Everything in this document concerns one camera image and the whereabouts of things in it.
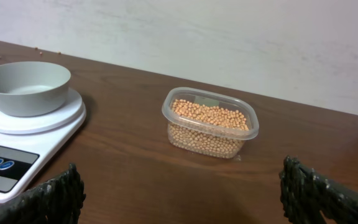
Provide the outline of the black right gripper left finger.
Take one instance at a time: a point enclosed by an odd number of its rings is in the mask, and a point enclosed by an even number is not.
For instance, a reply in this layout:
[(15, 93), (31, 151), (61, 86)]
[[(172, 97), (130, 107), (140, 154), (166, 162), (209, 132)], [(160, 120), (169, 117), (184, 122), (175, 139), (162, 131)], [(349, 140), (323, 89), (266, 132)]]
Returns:
[(86, 194), (76, 169), (26, 190), (0, 206), (0, 224), (77, 224)]

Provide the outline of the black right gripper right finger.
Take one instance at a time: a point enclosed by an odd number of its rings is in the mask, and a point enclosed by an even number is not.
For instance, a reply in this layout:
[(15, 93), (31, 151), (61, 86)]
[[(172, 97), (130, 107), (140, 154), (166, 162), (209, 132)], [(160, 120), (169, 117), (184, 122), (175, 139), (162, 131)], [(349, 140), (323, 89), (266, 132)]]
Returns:
[(287, 156), (279, 173), (280, 201), (291, 223), (358, 223), (358, 193)]

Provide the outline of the white digital kitchen scale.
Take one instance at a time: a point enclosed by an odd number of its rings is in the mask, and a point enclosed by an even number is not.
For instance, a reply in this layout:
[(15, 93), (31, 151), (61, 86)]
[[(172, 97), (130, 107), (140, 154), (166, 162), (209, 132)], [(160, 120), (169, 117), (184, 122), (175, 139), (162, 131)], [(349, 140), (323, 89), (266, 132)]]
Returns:
[(28, 118), (0, 112), (0, 203), (23, 192), (86, 118), (81, 95), (71, 89), (57, 110)]

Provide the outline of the grey plastic bowl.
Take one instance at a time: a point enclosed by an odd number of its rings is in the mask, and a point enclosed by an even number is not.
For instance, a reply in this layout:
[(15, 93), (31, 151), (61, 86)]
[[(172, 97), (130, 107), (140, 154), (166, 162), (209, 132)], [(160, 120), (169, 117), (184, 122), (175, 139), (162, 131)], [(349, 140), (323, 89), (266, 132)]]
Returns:
[(67, 100), (71, 73), (49, 62), (0, 65), (0, 112), (9, 116), (39, 116)]

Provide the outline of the soybeans in container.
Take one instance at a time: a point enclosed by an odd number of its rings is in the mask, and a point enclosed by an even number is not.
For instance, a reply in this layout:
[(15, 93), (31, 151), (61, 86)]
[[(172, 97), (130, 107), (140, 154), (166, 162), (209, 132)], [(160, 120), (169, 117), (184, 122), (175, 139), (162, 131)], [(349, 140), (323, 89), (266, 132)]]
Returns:
[(168, 122), (174, 146), (206, 156), (233, 158), (249, 133), (247, 118), (238, 110), (175, 99), (171, 110), (179, 121)]

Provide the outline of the clear plastic container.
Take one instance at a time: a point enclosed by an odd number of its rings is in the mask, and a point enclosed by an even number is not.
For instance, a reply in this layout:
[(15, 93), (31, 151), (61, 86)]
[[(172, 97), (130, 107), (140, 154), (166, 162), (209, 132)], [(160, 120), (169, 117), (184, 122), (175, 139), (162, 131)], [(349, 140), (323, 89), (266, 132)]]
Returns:
[(246, 102), (195, 88), (172, 89), (162, 113), (174, 146), (224, 159), (235, 157), (260, 128), (254, 109)]

